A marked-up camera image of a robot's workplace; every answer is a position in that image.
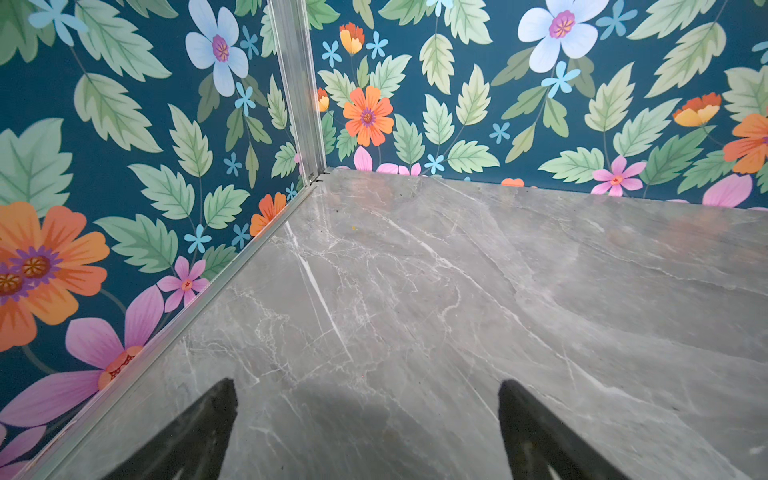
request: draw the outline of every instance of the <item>floor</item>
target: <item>floor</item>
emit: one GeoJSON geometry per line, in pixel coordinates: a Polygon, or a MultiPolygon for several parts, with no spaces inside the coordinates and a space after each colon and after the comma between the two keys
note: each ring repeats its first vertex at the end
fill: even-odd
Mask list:
{"type": "Polygon", "coordinates": [[[510,478],[519,379],[636,480],[768,478],[768,217],[335,170],[70,455],[217,380],[221,478],[510,478]]]}

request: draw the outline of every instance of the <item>metal profile strip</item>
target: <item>metal profile strip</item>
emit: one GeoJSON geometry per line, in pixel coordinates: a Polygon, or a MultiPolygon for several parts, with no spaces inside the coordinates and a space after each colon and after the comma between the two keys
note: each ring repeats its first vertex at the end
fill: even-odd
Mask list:
{"type": "Polygon", "coordinates": [[[125,369],[121,381],[112,382],[100,391],[78,414],[65,426],[27,465],[17,480],[43,480],[51,477],[56,468],[69,455],[77,453],[77,447],[85,436],[112,410],[120,398],[128,393],[149,367],[174,344],[182,333],[191,325],[205,306],[232,280],[232,277],[259,251],[262,245],[275,231],[286,222],[288,217],[312,193],[316,184],[305,186],[296,197],[289,202],[283,211],[273,220],[262,233],[248,243],[237,257],[211,281],[208,288],[203,290],[187,308],[181,310],[141,351],[141,354],[131,362],[131,367],[125,369]]]}

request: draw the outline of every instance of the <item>light blue flower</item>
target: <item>light blue flower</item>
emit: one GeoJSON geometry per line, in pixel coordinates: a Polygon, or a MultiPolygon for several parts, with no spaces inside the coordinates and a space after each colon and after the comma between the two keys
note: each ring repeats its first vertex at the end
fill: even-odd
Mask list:
{"type": "Polygon", "coordinates": [[[242,229],[240,229],[239,226],[235,225],[234,227],[232,227],[232,230],[234,230],[235,234],[237,235],[237,237],[235,237],[234,240],[232,240],[232,247],[234,247],[239,243],[240,249],[242,250],[246,240],[250,240],[250,233],[248,233],[248,223],[243,225],[242,229]]]}
{"type": "Polygon", "coordinates": [[[381,58],[384,58],[384,51],[382,48],[389,45],[389,40],[386,38],[382,38],[381,41],[379,40],[379,32],[374,31],[373,32],[373,43],[366,44],[366,48],[369,50],[373,50],[371,52],[371,60],[376,60],[376,55],[381,55],[381,58]]]}
{"type": "Polygon", "coordinates": [[[568,82],[578,77],[578,75],[581,73],[581,70],[575,68],[566,74],[565,62],[560,60],[558,62],[558,66],[554,69],[554,72],[558,76],[557,78],[545,78],[541,81],[542,87],[554,85],[549,89],[549,98],[554,98],[554,94],[558,93],[558,89],[562,90],[564,94],[571,93],[573,91],[573,87],[570,86],[568,82]]]}
{"type": "Polygon", "coordinates": [[[334,61],[341,62],[341,55],[336,53],[336,50],[339,49],[339,41],[338,40],[334,40],[333,41],[333,46],[332,47],[329,47],[328,46],[328,42],[324,41],[323,42],[323,48],[326,49],[326,52],[323,54],[323,60],[327,60],[328,63],[330,63],[331,68],[333,68],[333,62],[334,61]]]}
{"type": "Polygon", "coordinates": [[[256,104],[250,99],[250,96],[253,95],[253,87],[248,87],[248,90],[243,91],[243,84],[237,82],[237,93],[239,93],[242,98],[235,100],[235,108],[242,107],[243,113],[247,117],[248,107],[256,108],[256,104]]]}
{"type": "Polygon", "coordinates": [[[227,168],[227,175],[230,175],[234,172],[235,177],[237,177],[238,176],[237,169],[243,168],[243,164],[236,160],[237,160],[237,155],[235,155],[234,152],[232,152],[232,160],[230,160],[229,158],[224,159],[224,164],[229,167],[227,168]]]}
{"type": "MultiPolygon", "coordinates": [[[[762,41],[759,44],[752,47],[752,51],[766,50],[768,48],[768,41],[762,41]]],[[[760,63],[768,63],[768,50],[760,57],[760,63]]]]}
{"type": "Polygon", "coordinates": [[[441,172],[445,171],[445,167],[441,165],[441,163],[445,159],[442,155],[438,155],[437,160],[432,155],[427,155],[427,158],[429,159],[429,161],[424,163],[424,168],[427,170],[431,168],[432,175],[437,173],[437,170],[440,170],[441,172]]]}
{"type": "Polygon", "coordinates": [[[495,132],[489,135],[490,138],[496,137],[496,144],[500,144],[502,142],[502,138],[505,140],[509,140],[509,134],[506,133],[507,129],[509,128],[509,122],[504,122],[504,125],[501,127],[498,126],[498,124],[493,124],[493,129],[495,132]]]}
{"type": "Polygon", "coordinates": [[[435,3],[437,4],[437,8],[435,9],[435,15],[437,16],[440,16],[443,7],[445,7],[446,10],[448,8],[453,8],[453,0],[427,0],[428,7],[433,6],[435,3]]]}
{"type": "Polygon", "coordinates": [[[203,226],[198,225],[194,235],[191,235],[189,233],[184,235],[184,241],[192,242],[189,249],[187,250],[187,253],[194,252],[194,249],[196,248],[198,252],[205,253],[205,247],[203,247],[203,243],[210,242],[210,235],[203,235],[204,231],[205,229],[203,228],[203,226]]]}
{"type": "Polygon", "coordinates": [[[245,37],[245,40],[240,42],[240,48],[248,52],[248,60],[250,60],[253,58],[253,54],[259,54],[259,48],[256,46],[259,36],[255,33],[253,35],[248,35],[248,28],[243,25],[243,37],[245,37]]]}
{"type": "Polygon", "coordinates": [[[286,193],[288,194],[288,201],[290,202],[293,200],[293,198],[299,194],[299,192],[296,191],[296,188],[293,186],[293,182],[290,183],[290,187],[286,187],[286,193]]]}
{"type": "Polygon", "coordinates": [[[616,35],[620,37],[623,37],[624,34],[627,33],[627,27],[625,27],[621,22],[626,22],[627,20],[631,20],[632,18],[637,17],[637,10],[630,10],[623,15],[621,14],[622,10],[624,10],[624,0],[617,0],[616,3],[614,3],[614,16],[600,17],[594,23],[598,27],[607,27],[603,31],[603,34],[600,35],[601,40],[605,40],[606,38],[610,37],[614,32],[614,28],[616,29],[616,35]]]}
{"type": "Polygon", "coordinates": [[[67,30],[67,27],[74,28],[80,33],[88,31],[88,26],[83,23],[81,19],[61,13],[64,10],[64,7],[67,6],[69,0],[51,0],[50,5],[46,3],[45,0],[29,1],[42,10],[42,12],[35,12],[32,15],[29,15],[29,24],[35,28],[43,28],[53,22],[58,37],[70,47],[74,45],[74,40],[72,40],[72,35],[69,33],[69,30],[67,30]]]}

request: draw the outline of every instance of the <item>floral wallpaper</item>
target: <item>floral wallpaper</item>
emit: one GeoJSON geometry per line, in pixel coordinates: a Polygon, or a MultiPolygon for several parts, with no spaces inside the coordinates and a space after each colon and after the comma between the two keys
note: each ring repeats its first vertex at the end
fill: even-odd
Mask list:
{"type": "Polygon", "coordinates": [[[0,479],[301,190],[269,11],[0,2],[0,479]]]}
{"type": "Polygon", "coordinates": [[[328,165],[768,207],[765,0],[308,0],[328,165]]]}

